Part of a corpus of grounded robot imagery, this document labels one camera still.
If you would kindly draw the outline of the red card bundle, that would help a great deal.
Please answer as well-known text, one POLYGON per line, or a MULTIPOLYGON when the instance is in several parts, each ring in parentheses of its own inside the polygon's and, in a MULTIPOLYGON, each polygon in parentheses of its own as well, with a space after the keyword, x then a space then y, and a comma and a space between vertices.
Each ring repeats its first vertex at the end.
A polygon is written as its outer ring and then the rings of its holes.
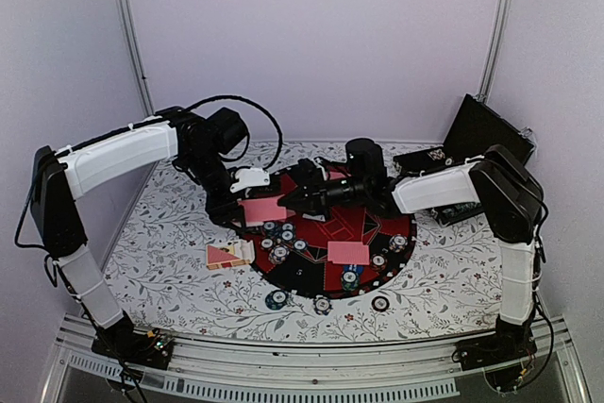
POLYGON ((240 201, 239 204, 243 208, 246 224, 252 227, 268 221, 283 221, 295 215, 293 210, 278 204, 278 197, 247 199, 240 201))

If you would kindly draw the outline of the red playing card deck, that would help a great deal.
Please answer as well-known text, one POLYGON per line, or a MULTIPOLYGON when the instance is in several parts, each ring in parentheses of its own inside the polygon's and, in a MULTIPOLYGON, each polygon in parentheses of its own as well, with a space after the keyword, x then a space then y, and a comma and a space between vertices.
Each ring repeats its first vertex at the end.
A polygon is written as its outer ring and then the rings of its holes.
POLYGON ((208 244, 206 266, 209 270, 251 264, 255 259, 255 246, 251 241, 232 241, 208 244))

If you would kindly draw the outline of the poker chips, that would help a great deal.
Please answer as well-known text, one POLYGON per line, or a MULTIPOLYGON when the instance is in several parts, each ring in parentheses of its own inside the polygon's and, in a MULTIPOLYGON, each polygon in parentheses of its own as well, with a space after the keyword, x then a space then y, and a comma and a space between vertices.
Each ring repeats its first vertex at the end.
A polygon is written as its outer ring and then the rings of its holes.
POLYGON ((407 237, 402 234, 393 235, 388 243, 388 249, 393 253, 401 253, 408 245, 407 237))
POLYGON ((290 249, 285 245, 277 245, 273 247, 268 255, 268 260, 274 265, 283 263, 290 255, 290 249))

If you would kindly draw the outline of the dealt red card seat four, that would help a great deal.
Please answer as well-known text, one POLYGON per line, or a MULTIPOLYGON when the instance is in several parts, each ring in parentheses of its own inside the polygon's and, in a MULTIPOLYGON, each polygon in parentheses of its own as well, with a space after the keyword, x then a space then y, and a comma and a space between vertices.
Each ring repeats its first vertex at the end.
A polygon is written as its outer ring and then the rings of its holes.
POLYGON ((334 264, 368 265, 369 246, 362 242, 328 242, 327 260, 334 264))

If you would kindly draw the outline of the green chips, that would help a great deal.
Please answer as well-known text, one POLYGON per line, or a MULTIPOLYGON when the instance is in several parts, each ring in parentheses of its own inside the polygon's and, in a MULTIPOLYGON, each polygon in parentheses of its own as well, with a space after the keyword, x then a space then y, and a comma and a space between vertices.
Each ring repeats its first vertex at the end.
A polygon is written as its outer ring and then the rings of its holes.
POLYGON ((362 265, 345 265, 341 274, 341 285, 344 291, 352 292, 358 288, 363 271, 362 265))

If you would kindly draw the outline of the green poker chip stack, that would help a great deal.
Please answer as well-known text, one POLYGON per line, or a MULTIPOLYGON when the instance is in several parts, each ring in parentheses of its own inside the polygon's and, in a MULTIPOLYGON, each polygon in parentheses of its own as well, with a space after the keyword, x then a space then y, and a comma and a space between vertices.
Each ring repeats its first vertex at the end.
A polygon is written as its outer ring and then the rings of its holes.
POLYGON ((281 290, 272 291, 265 297, 265 305, 269 310, 272 310, 272 311, 281 310, 287 304, 288 304, 288 295, 281 290))

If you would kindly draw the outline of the blue beige poker chip stack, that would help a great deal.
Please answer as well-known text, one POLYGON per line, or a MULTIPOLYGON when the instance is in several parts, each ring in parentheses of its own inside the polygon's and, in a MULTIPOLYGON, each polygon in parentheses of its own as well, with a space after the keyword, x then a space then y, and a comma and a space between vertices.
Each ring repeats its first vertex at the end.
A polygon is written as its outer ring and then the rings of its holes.
POLYGON ((313 309, 317 315, 327 316, 333 309, 331 300, 319 295, 313 299, 313 309))

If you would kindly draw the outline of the red brown poker chip stack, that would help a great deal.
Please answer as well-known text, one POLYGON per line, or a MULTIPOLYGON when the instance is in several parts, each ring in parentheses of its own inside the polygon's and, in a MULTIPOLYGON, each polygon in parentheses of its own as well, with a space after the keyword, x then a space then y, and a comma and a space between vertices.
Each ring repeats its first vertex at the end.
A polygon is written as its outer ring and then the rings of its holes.
POLYGON ((377 312, 385 312, 390 308, 390 302, 385 296, 376 296, 371 302, 372 309, 377 312))

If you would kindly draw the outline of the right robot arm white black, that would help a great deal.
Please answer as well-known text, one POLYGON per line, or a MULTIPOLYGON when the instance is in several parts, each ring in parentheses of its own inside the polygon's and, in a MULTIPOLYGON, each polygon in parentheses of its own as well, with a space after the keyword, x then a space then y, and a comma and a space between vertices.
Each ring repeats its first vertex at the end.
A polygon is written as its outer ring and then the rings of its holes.
POLYGON ((521 350, 538 311, 537 291, 546 259, 542 239, 548 216, 542 185, 505 146, 440 169, 389 176, 383 149, 368 138, 346 143, 342 177, 314 160, 309 175, 281 196, 280 206, 308 215, 360 205, 383 217, 477 204, 501 257, 502 299, 488 353, 508 361, 521 350))

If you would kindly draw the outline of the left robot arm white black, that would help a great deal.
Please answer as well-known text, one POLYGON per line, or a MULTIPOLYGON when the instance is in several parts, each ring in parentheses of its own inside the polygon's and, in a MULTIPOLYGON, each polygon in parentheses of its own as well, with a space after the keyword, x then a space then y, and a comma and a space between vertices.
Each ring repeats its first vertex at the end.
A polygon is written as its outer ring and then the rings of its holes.
POLYGON ((133 359, 140 352, 140 339, 92 249, 92 214, 81 208, 84 197, 143 167, 171 160, 201 187, 206 213, 215 225, 242 227, 243 208, 231 190, 233 175, 224 156, 247 137, 246 124, 232 109, 202 117, 173 108, 79 145, 44 146, 36 152, 26 199, 26 213, 40 235, 35 246, 50 257, 57 276, 119 359, 133 359))

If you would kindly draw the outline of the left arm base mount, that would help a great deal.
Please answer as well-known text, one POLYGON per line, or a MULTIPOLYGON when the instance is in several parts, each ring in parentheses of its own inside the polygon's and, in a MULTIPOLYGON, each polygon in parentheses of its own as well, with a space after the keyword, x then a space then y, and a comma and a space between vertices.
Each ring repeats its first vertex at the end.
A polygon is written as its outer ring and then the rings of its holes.
POLYGON ((142 333, 131 326, 115 325, 100 329, 93 340, 92 352, 128 364, 167 370, 174 350, 173 340, 158 328, 142 333))

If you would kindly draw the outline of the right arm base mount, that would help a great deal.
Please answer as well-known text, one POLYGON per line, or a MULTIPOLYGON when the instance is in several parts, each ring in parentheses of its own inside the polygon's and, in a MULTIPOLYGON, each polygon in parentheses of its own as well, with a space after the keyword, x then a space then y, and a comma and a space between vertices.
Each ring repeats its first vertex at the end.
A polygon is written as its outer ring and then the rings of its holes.
POLYGON ((492 334, 457 342, 451 360, 463 371, 490 367, 484 374, 487 384, 508 393, 518 390, 534 369, 536 352, 531 336, 517 342, 511 334, 492 334))

